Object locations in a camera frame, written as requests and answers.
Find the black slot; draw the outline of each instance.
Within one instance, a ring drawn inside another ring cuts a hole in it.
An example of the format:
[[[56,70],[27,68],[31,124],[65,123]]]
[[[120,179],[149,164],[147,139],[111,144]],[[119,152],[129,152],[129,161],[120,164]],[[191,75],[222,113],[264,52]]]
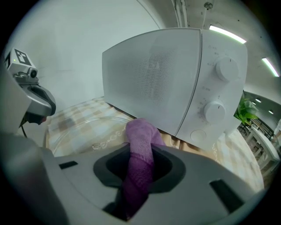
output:
[[[67,163],[59,164],[59,167],[63,170],[63,169],[69,168],[69,167],[73,167],[75,165],[78,165],[78,163],[75,162],[75,161],[70,161],[70,162],[67,162]]]
[[[184,178],[185,165],[173,154],[162,151],[154,145],[151,148],[154,175],[149,193],[169,192]],[[121,188],[127,176],[129,159],[130,145],[126,145],[97,160],[94,164],[94,173],[105,186]]]
[[[223,180],[212,181],[210,185],[229,213],[232,213],[244,204],[241,198]]]

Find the pipe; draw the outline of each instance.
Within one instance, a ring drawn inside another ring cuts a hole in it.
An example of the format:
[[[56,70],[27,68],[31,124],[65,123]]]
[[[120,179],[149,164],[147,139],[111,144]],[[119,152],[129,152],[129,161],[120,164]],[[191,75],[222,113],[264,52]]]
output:
[[[204,18],[203,18],[202,29],[204,28],[204,23],[205,23],[205,20],[206,20],[206,13],[207,13],[207,8],[205,8],[205,12],[204,12]]]
[[[185,0],[181,0],[181,5],[184,12],[184,26],[188,27],[187,8],[186,8]]]
[[[183,23],[181,20],[181,14],[180,14],[180,6],[177,2],[176,2],[176,11],[177,11],[177,17],[179,19],[179,27],[183,27]]]

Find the ceiling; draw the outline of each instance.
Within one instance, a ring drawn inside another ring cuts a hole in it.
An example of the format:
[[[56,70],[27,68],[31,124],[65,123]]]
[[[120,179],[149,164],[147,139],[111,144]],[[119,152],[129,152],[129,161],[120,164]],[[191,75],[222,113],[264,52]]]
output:
[[[279,121],[281,119],[281,105],[273,102],[270,99],[264,98],[262,96],[258,96],[253,93],[244,92],[245,98],[249,99],[250,101],[256,103],[256,107],[258,110],[262,110],[264,113],[267,113],[268,116],[275,117],[276,121]]]
[[[186,0],[188,26],[202,28],[206,0]],[[204,29],[223,28],[245,39],[248,70],[244,90],[281,104],[281,77],[274,77],[262,61],[267,57],[281,74],[280,57],[270,37],[255,15],[238,0],[208,0],[213,8],[206,11]]]

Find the plaid tablecloth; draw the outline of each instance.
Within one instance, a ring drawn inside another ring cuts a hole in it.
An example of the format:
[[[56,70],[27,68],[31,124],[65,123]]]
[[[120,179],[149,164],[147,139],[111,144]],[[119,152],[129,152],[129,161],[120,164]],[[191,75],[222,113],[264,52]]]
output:
[[[104,116],[114,116],[127,120],[134,119],[132,116],[105,103],[103,97],[83,102],[50,117],[46,147],[53,150],[58,138],[71,127],[86,120]],[[99,126],[99,128],[102,128],[106,124],[100,123]],[[230,136],[223,133],[209,151],[199,149],[163,131],[160,131],[160,133],[167,146],[209,157],[239,176],[253,190],[259,191],[264,188],[259,165],[238,130]]]

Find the green plant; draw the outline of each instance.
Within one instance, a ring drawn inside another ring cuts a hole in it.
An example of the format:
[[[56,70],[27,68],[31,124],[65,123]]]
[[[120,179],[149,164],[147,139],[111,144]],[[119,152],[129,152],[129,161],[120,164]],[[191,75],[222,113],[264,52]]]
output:
[[[244,93],[243,93],[234,116],[237,119],[241,120],[241,122],[244,125],[245,124],[251,125],[250,119],[257,119],[258,118],[256,116],[257,112],[258,112],[258,109],[254,106],[254,104],[251,101],[249,101],[248,99],[245,99]]]

